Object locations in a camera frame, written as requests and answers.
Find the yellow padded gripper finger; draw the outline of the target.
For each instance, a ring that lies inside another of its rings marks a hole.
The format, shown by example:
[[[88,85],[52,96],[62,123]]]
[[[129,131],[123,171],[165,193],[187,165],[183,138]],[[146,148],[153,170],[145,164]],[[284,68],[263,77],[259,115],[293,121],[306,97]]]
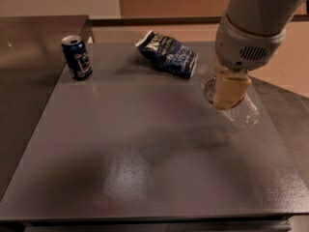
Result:
[[[213,106],[219,110],[227,110],[236,106],[244,97],[251,79],[247,70],[232,71],[223,67],[214,57],[215,94]]]

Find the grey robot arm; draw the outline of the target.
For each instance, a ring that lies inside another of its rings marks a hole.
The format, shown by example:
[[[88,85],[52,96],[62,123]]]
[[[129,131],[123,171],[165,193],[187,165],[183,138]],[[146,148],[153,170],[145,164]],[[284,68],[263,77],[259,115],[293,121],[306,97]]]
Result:
[[[248,73],[268,63],[305,1],[230,0],[215,38],[215,108],[230,109],[241,101],[251,84]]]

